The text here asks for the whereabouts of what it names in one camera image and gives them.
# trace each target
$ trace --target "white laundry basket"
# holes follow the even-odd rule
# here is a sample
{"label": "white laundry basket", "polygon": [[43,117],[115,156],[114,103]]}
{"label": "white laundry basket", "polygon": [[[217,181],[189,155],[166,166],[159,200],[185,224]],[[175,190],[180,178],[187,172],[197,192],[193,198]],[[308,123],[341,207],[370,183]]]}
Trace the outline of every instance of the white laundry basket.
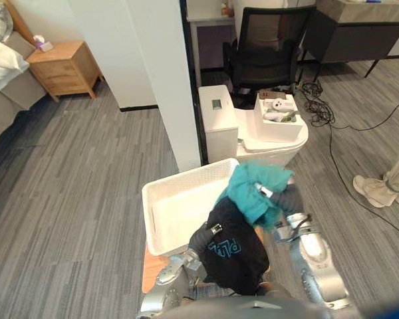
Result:
{"label": "white laundry basket", "polygon": [[152,255],[171,256],[187,249],[237,165],[229,158],[143,187],[146,241]]}

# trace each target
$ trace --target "clothing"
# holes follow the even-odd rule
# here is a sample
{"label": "clothing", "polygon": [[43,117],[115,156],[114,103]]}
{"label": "clothing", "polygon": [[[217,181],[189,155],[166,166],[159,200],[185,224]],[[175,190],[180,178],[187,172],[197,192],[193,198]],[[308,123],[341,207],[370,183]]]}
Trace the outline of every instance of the clothing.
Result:
{"label": "clothing", "polygon": [[271,202],[282,209],[284,217],[294,213],[302,213],[304,210],[303,199],[295,184],[290,184],[282,193],[273,193]]}
{"label": "clothing", "polygon": [[224,197],[209,214],[208,229],[217,223],[223,230],[199,254],[207,275],[220,287],[231,288],[238,294],[254,294],[263,273],[269,268],[265,247],[228,197]]}
{"label": "clothing", "polygon": [[261,195],[255,183],[260,183],[273,192],[282,192],[287,187],[292,171],[275,166],[262,166],[255,163],[244,163],[235,168],[229,185],[219,196],[217,202],[228,196],[244,214],[251,226],[262,226],[272,229],[281,214],[280,208],[268,198]]}
{"label": "clothing", "polygon": [[399,158],[383,180],[357,175],[353,187],[377,208],[391,206],[395,200],[399,203]]}

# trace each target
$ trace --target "drawer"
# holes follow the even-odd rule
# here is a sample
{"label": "drawer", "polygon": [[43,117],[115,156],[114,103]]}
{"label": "drawer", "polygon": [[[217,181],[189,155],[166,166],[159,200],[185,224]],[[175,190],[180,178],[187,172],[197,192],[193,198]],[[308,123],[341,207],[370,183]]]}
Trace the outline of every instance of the drawer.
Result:
{"label": "drawer", "polygon": [[54,76],[43,79],[43,82],[52,92],[72,92],[85,89],[84,83],[77,76]]}
{"label": "drawer", "polygon": [[55,76],[76,75],[69,61],[35,63],[31,65],[31,68],[43,79],[53,78]]}

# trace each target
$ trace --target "display screen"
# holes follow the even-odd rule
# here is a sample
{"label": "display screen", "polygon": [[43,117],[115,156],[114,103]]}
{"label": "display screen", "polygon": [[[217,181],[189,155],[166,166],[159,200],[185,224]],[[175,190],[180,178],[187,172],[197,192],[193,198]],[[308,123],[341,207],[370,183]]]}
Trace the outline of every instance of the display screen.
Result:
{"label": "display screen", "polygon": [[220,100],[212,100],[213,110],[221,110],[221,102]]}

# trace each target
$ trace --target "bottle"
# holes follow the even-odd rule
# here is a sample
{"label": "bottle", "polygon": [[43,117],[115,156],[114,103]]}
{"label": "bottle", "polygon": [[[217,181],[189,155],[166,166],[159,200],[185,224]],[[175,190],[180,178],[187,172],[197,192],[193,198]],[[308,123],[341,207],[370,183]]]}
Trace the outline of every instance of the bottle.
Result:
{"label": "bottle", "polygon": [[235,11],[233,10],[233,0],[227,0],[227,16],[233,18]]}
{"label": "bottle", "polygon": [[225,2],[221,3],[221,15],[227,15],[227,4]]}

